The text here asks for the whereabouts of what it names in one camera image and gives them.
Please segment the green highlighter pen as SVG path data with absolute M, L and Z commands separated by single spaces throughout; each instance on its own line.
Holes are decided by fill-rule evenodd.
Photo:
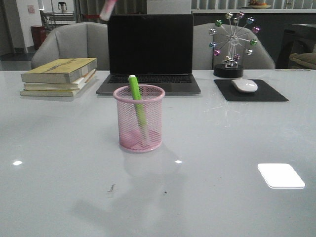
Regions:
M 133 100 L 142 100 L 137 77 L 135 75 L 130 75 L 128 77 L 128 81 L 129 81 L 130 91 L 131 91 Z M 136 110 L 138 125 L 141 130 L 141 135 L 143 136 L 142 142 L 145 145 L 147 145 L 149 143 L 149 132 L 147 128 L 147 120 L 146 120 L 144 105 L 141 103 L 136 103 L 134 104 L 134 106 Z

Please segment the pink highlighter pen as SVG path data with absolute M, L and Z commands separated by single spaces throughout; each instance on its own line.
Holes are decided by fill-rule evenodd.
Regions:
M 114 10 L 117 0 L 105 0 L 102 10 L 99 14 L 100 19 L 103 21 L 108 21 Z

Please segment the pink mesh pen holder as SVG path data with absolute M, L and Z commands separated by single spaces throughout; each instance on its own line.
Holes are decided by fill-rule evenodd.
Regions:
M 162 144 L 162 99 L 165 91 L 154 85 L 139 85 L 140 100 L 134 100 L 129 86 L 113 93 L 118 110 L 119 144 L 125 150 L 144 153 Z

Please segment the grey open laptop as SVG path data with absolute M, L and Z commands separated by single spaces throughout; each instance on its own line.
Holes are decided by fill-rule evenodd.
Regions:
M 139 85 L 159 86 L 167 96 L 200 94 L 192 74 L 193 27 L 191 14 L 111 16 L 110 73 L 96 93 L 111 96 L 135 75 Z

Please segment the middle cream book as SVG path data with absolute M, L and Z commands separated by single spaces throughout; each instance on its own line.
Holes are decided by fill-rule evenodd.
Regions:
M 96 69 L 91 70 L 83 77 L 72 83 L 24 83 L 25 90 L 80 90 L 95 75 Z

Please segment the cream book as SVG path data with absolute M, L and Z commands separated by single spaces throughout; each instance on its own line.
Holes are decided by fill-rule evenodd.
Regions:
M 52 97 L 73 97 L 79 93 L 80 90 L 25 90 L 20 91 L 21 96 L 52 96 Z
M 95 75 L 96 69 L 91 70 L 83 77 L 72 83 L 24 83 L 25 90 L 80 90 Z

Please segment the white computer mouse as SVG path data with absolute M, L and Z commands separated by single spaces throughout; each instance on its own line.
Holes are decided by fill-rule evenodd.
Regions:
M 241 93 L 252 93 L 256 92 L 258 89 L 255 81 L 250 79 L 234 79 L 232 80 L 232 85 L 238 92 Z

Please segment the top yellow book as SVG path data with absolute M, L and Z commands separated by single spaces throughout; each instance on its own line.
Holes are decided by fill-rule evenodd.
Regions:
M 96 58 L 57 59 L 23 73 L 21 79 L 34 83 L 72 83 L 96 68 Z

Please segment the black mouse pad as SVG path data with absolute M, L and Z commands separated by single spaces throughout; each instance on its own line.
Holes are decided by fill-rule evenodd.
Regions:
M 255 92 L 239 92 L 231 79 L 215 79 L 214 82 L 227 101 L 234 102 L 287 102 L 286 97 L 261 79 L 255 79 L 258 89 Z

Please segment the ferris wheel desk toy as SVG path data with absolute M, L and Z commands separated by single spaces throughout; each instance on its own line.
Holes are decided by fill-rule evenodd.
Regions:
M 257 44 L 256 39 L 247 40 L 243 36 L 241 31 L 244 27 L 239 27 L 240 20 L 244 17 L 244 12 L 239 11 L 236 14 L 227 12 L 225 18 L 229 21 L 230 28 L 224 30 L 222 35 L 224 39 L 220 42 L 210 42 L 209 48 L 213 50 L 213 56 L 219 56 L 222 53 L 224 47 L 227 48 L 227 54 L 223 58 L 220 64 L 214 66 L 214 75 L 221 78 L 240 78 L 243 76 L 244 67 L 239 63 L 241 55 L 237 52 L 236 47 L 242 46 L 241 40 L 249 43 L 250 46 Z

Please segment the bottom cream book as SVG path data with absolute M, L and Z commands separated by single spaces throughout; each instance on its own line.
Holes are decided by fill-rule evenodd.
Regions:
M 52 97 L 73 97 L 79 93 L 80 90 L 25 90 L 20 91 L 21 96 L 52 96 Z

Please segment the red trash bin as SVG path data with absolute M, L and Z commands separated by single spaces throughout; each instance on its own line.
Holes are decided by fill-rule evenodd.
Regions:
M 31 26 L 31 33 L 34 43 L 35 50 L 38 50 L 39 47 L 46 39 L 46 29 L 44 26 Z

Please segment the fruit bowl on counter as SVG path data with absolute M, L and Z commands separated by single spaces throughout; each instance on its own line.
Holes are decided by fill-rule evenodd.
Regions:
M 268 5 L 265 2 L 260 2 L 259 0 L 250 0 L 248 6 L 252 9 L 267 9 L 271 7 L 271 5 Z

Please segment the dark side table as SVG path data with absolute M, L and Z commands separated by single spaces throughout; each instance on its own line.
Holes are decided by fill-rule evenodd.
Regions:
M 276 68 L 292 69 L 290 54 L 316 52 L 316 26 L 315 24 L 289 24 L 284 30 Z

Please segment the olive cushion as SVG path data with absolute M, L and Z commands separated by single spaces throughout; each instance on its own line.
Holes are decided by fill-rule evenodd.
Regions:
M 316 69 L 316 53 L 290 54 L 292 69 Z

